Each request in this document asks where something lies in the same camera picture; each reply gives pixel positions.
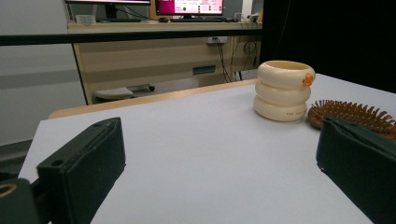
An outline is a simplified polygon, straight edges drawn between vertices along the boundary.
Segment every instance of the wooden table edge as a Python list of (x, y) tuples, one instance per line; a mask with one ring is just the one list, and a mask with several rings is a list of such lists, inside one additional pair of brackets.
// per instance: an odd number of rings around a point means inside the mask
[(221, 91), (221, 90), (226, 90), (226, 89), (230, 89), (230, 88), (253, 85), (253, 84), (256, 84), (257, 80), (258, 80), (257, 78), (253, 78), (253, 79), (244, 80), (244, 81), (224, 83), (224, 84), (200, 87), (200, 88), (189, 89), (189, 90), (184, 90), (184, 91), (172, 91), (172, 92), (155, 94), (155, 95), (150, 95), (150, 96), (142, 96), (142, 97), (136, 97), (136, 98), (132, 98), (132, 99), (113, 101), (113, 102), (108, 102), (108, 103), (103, 103), (103, 104), (98, 104), (98, 105), (84, 105), (84, 106), (78, 106), (78, 107), (73, 107), (73, 108), (61, 109), (61, 110), (57, 110), (57, 111), (51, 113), (49, 115), (49, 119), (58, 119), (58, 118), (63, 118), (63, 117), (68, 117), (68, 116), (74, 116), (74, 115), (87, 114), (87, 113), (92, 113), (92, 112), (108, 110), (108, 109), (120, 108), (120, 107), (129, 106), (129, 105), (142, 105), (142, 104), (147, 104), (147, 103), (152, 103), (152, 102), (158, 102), (158, 101), (176, 99), (176, 98), (180, 98), (180, 97), (186, 97), (186, 96), (195, 95), (195, 94), (201, 94), (201, 93), (205, 93), (205, 92)]

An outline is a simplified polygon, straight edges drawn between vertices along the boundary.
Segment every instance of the brush bristle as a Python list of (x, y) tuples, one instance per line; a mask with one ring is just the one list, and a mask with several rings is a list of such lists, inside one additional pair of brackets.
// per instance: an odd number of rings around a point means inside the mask
[(379, 111), (373, 106), (358, 105), (356, 103), (321, 100), (315, 101), (308, 111), (309, 123), (321, 128), (324, 117), (344, 119), (364, 126), (384, 137), (396, 139), (396, 122), (387, 111)]

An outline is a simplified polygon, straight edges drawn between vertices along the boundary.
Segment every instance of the desk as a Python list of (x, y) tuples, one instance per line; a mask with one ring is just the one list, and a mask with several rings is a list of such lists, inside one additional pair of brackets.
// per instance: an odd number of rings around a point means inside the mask
[[(240, 22), (181, 23), (96, 23), (68, 24), (69, 34), (129, 32), (260, 30), (261, 24)], [(224, 82), (217, 44), (206, 44), (207, 37), (75, 43), (84, 93), (89, 105), (97, 103), (93, 93), (100, 90), (137, 86), (181, 78), (217, 76), (201, 86)], [(258, 67), (260, 41), (257, 36), (229, 36), (222, 44), (222, 59), (230, 76), (235, 71)]]
[[(317, 167), (319, 132), (258, 115), (253, 83), (43, 120), (20, 177), (34, 181), (49, 154), (121, 117), (125, 171), (92, 223), (371, 223)], [(308, 104), (322, 99), (396, 114), (396, 94), (317, 74)]]

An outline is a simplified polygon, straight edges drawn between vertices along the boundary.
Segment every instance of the power outlet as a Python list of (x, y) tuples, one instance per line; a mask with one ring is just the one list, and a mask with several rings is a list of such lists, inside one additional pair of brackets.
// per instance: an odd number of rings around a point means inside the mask
[(221, 44), (225, 44), (225, 43), (227, 43), (227, 37), (228, 36), (210, 36), (207, 38), (206, 44), (217, 44), (219, 42)]

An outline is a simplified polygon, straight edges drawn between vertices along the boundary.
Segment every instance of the cream ceramic pot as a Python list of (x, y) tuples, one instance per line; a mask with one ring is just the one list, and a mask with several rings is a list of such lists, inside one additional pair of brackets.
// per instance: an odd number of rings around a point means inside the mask
[(302, 118), (315, 77), (314, 69), (304, 63), (269, 61), (261, 64), (259, 81), (255, 86), (255, 110), (268, 119), (278, 121)]

